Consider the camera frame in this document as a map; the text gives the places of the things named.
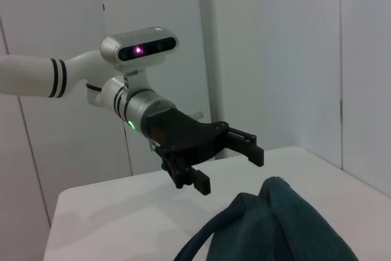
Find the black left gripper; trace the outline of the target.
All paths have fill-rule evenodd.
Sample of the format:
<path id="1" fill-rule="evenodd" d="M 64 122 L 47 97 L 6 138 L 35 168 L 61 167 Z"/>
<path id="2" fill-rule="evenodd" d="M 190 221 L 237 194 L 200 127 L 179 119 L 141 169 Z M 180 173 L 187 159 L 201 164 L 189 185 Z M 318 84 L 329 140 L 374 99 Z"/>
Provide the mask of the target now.
<path id="1" fill-rule="evenodd" d="M 142 132 L 160 145 L 161 168 L 177 189 L 193 185 L 199 193 L 209 195 L 210 178 L 190 163 L 207 161 L 225 147 L 258 167 L 264 165 L 264 150 L 257 145 L 256 135 L 231 128 L 227 122 L 198 122 L 171 108 L 144 118 Z"/>

